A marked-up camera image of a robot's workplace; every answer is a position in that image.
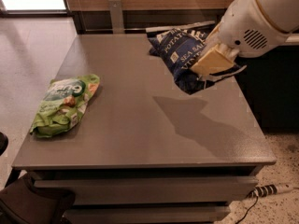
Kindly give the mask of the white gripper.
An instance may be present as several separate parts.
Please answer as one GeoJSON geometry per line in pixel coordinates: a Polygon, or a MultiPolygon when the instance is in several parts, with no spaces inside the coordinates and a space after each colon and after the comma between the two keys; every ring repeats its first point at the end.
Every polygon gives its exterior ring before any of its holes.
{"type": "Polygon", "coordinates": [[[240,57],[260,57],[293,32],[294,0],[234,0],[206,38],[213,48],[191,70],[198,76],[226,71],[234,66],[235,49],[240,57]]]}

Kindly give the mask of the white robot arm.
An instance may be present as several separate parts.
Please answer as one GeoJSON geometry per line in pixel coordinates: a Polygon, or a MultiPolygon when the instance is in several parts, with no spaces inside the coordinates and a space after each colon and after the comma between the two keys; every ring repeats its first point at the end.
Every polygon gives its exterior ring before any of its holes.
{"type": "Polygon", "coordinates": [[[299,0],[234,0],[191,70],[199,77],[226,72],[236,57],[260,57],[282,45],[298,27],[299,0]]]}

